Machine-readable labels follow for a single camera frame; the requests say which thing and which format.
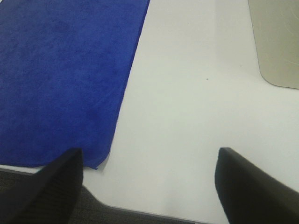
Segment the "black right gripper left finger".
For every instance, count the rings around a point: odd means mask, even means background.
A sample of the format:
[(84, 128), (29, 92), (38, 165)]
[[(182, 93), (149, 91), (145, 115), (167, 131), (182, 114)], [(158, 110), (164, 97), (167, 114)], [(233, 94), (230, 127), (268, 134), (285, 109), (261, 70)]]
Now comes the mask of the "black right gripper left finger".
[(71, 148), (0, 195), (2, 224), (66, 224), (81, 194), (83, 153)]

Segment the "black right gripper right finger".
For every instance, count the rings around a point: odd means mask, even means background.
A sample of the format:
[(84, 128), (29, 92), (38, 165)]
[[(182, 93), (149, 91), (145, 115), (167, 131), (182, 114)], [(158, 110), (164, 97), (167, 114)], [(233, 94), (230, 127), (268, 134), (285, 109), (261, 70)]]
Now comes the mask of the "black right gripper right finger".
[(297, 224), (299, 194), (236, 151), (218, 152), (214, 182), (231, 224)]

